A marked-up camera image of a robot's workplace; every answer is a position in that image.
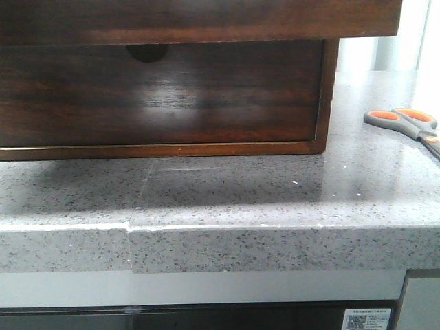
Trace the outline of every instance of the scissors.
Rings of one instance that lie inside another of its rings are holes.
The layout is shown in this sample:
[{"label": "scissors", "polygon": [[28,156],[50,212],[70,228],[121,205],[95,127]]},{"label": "scissors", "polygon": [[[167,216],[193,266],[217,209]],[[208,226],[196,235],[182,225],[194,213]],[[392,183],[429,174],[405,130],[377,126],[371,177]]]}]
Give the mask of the scissors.
[{"label": "scissors", "polygon": [[397,108],[391,111],[373,110],[364,114],[367,124],[398,131],[413,140],[420,141],[440,160],[440,139],[435,129],[437,121],[430,115],[408,108]]}]

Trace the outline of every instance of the dark wooden cabinet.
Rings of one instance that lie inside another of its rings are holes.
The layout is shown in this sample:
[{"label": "dark wooden cabinet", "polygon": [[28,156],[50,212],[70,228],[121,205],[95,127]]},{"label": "dark wooden cabinet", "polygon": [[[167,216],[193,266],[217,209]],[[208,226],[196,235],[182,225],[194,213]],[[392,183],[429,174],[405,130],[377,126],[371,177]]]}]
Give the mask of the dark wooden cabinet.
[{"label": "dark wooden cabinet", "polygon": [[338,37],[400,5],[2,1],[0,160],[321,153]]}]

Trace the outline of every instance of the speckled countertop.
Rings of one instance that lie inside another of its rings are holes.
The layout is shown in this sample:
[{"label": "speckled countertop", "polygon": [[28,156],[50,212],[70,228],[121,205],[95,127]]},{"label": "speckled countertop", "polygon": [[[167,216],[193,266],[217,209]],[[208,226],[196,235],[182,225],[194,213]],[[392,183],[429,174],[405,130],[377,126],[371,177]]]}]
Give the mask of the speckled countertop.
[{"label": "speckled countertop", "polygon": [[0,272],[440,268],[440,161],[362,122],[437,93],[338,73],[323,155],[2,162]]}]

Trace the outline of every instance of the drawer handle hole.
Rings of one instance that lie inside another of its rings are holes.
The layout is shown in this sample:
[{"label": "drawer handle hole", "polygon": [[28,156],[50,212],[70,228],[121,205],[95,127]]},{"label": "drawer handle hole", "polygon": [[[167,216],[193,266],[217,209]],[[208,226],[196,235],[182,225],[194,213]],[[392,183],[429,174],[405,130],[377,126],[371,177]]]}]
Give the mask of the drawer handle hole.
[{"label": "drawer handle hole", "polygon": [[126,45],[125,47],[133,58],[144,63],[160,61],[165,57],[168,51],[168,44],[165,43],[154,45]]}]

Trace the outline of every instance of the wood grain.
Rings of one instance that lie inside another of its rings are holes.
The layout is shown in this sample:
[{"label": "wood grain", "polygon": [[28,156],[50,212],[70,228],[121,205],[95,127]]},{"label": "wood grain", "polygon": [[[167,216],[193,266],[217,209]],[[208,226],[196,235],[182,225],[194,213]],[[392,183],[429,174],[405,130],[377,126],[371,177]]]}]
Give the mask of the wood grain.
[{"label": "wood grain", "polygon": [[401,5],[402,0],[2,0],[0,45],[392,35]]},{"label": "wood grain", "polygon": [[313,140],[322,41],[0,49],[0,145]]}]

